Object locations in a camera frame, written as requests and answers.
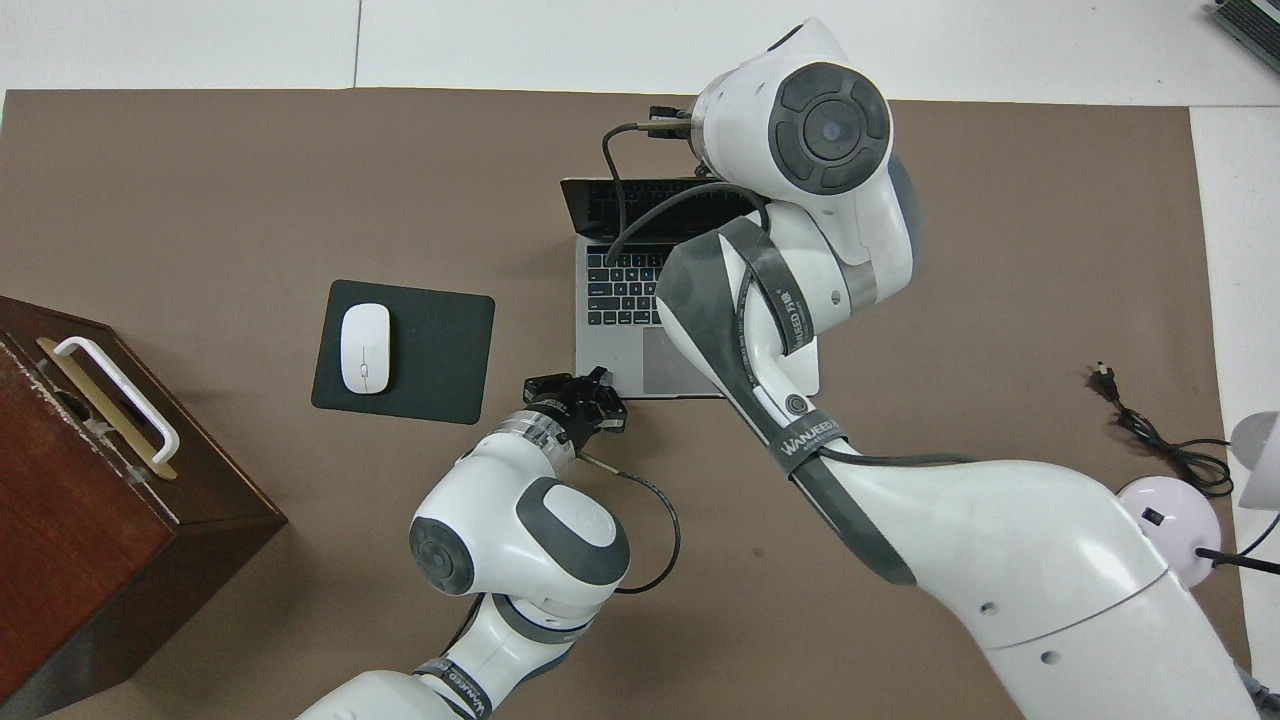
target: black mouse pad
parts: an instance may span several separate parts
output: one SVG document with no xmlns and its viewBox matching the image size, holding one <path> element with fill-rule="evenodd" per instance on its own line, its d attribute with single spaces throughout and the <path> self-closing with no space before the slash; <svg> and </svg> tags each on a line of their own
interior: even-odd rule
<svg viewBox="0 0 1280 720">
<path fill-rule="evenodd" d="M 376 395 L 342 382 L 342 318 L 353 305 L 390 313 L 390 379 Z M 493 299 L 436 290 L 334 281 L 320 334 L 311 405 L 421 420 L 475 424 L 493 334 Z"/>
</svg>

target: laptop trackpad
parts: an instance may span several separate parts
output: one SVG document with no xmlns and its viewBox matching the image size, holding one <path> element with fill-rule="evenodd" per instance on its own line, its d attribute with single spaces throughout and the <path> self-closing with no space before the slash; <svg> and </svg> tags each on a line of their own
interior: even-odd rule
<svg viewBox="0 0 1280 720">
<path fill-rule="evenodd" d="M 645 395 L 712 395 L 719 389 L 694 368 L 662 328 L 644 329 Z"/>
</svg>

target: white floor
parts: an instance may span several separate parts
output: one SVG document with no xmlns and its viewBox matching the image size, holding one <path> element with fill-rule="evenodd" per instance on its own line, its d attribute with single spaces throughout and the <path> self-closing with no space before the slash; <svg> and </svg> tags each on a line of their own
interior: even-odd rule
<svg viewBox="0 0 1280 720">
<path fill-rule="evenodd" d="M 0 91 L 360 85 L 696 92 L 804 17 L 819 15 L 895 99 L 1192 106 L 1229 432 L 1244 415 L 1280 407 L 1280 74 L 1213 26 L 1206 5 L 0 0 Z M 1239 538 L 1252 539 L 1267 520 L 1239 512 Z M 1256 555 L 1280 561 L 1280 537 Z M 1280 685 L 1280 578 L 1245 573 L 1244 601 L 1254 674 Z"/>
</svg>

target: laptop screen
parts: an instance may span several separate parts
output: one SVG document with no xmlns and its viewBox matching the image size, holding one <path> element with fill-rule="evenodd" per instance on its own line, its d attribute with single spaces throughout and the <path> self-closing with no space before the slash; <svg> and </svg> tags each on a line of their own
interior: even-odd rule
<svg viewBox="0 0 1280 720">
<path fill-rule="evenodd" d="M 627 222 L 652 210 L 663 200 L 690 187 L 716 182 L 713 178 L 623 179 Z M 570 178 L 561 181 L 564 204 L 573 229 L 593 240 L 612 240 L 618 234 L 618 199 L 608 178 Z M 755 208 L 733 192 L 709 192 L 676 204 L 636 233 L 636 240 L 680 241 L 718 228 Z"/>
</svg>

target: round button pad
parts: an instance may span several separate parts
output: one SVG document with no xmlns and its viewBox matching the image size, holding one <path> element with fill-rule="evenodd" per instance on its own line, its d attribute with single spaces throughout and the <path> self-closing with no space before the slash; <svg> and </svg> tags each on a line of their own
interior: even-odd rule
<svg viewBox="0 0 1280 720">
<path fill-rule="evenodd" d="M 864 76 L 813 63 L 778 86 L 769 115 L 773 161 L 796 187 L 840 195 L 867 182 L 888 152 L 888 105 Z"/>
</svg>

